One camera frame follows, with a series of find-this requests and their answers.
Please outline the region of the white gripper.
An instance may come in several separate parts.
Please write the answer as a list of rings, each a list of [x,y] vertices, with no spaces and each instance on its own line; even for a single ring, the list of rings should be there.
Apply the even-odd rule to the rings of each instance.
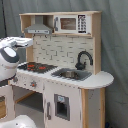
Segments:
[[[33,45],[32,38],[6,37],[0,39],[0,49],[2,48],[27,48]]]

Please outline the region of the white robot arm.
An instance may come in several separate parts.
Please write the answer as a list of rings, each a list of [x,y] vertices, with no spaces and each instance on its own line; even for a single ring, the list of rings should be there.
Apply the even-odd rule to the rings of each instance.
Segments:
[[[19,56],[15,48],[26,48],[33,44],[32,38],[6,37],[0,39],[0,82],[15,77]],[[37,128],[27,115],[15,116],[13,90],[10,85],[0,87],[0,96],[5,97],[7,115],[0,119],[0,128]]]

